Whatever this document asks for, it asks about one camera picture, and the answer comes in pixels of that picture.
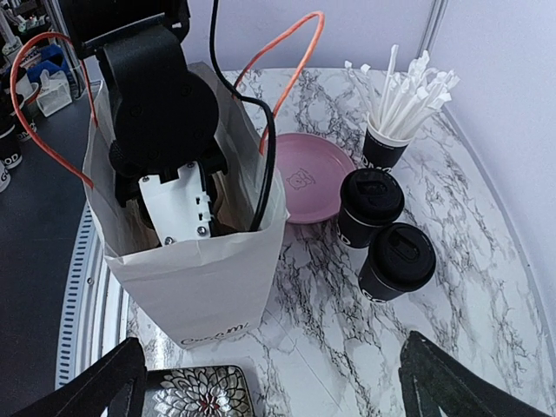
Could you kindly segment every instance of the marble pattern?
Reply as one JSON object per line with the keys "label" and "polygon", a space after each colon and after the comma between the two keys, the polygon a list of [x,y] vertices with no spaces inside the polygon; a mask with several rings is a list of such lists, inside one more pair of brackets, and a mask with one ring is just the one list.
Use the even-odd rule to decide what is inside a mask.
{"label": "marble pattern", "polygon": [[[291,73],[254,71],[242,92],[272,105]],[[373,77],[381,85],[383,74]],[[325,136],[361,164],[363,109],[343,70],[309,69],[276,126],[279,133]],[[262,112],[254,106],[248,112],[263,129]],[[401,220],[430,236],[439,260],[421,291],[371,304],[356,282],[364,250],[339,243],[333,222],[287,225],[256,330],[185,351],[131,303],[128,334],[145,347],[148,368],[238,365],[260,416],[402,416],[399,355],[409,331],[419,330],[479,377],[556,415],[552,350],[526,267],[487,184],[443,115],[425,124],[393,175],[406,194]]]}

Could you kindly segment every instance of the plate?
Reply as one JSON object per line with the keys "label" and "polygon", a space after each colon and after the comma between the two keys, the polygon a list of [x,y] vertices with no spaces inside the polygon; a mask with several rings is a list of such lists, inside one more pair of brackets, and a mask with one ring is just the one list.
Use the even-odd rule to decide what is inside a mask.
{"label": "plate", "polygon": [[149,371],[142,417],[255,417],[239,367]]}
{"label": "plate", "polygon": [[308,133],[276,137],[276,166],[290,223],[324,222],[340,211],[340,187],[354,163],[338,146]]}

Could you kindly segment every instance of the white plastic container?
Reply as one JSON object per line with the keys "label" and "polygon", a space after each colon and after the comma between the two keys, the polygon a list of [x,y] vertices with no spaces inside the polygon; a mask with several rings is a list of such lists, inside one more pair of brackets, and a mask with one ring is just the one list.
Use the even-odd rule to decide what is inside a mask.
{"label": "white plastic container", "polygon": [[36,98],[38,108],[45,117],[71,104],[70,83],[63,71],[49,76],[45,69],[41,74],[41,92]]}

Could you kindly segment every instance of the black floor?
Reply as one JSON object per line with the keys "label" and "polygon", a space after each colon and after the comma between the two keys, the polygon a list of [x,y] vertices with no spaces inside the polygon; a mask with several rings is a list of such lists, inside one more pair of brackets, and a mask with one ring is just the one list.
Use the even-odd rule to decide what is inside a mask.
{"label": "black floor", "polygon": [[[81,168],[87,97],[37,121],[46,143]],[[82,183],[31,140],[0,194],[0,416],[54,390],[58,327],[83,211]]]}

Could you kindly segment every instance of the pink plate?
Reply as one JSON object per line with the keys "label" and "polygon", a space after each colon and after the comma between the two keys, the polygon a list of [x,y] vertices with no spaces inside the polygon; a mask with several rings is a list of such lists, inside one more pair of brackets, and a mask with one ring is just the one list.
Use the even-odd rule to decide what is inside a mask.
{"label": "pink plate", "polygon": [[340,187],[354,163],[319,136],[287,133],[276,138],[276,166],[286,189],[290,223],[323,222],[340,211]]}

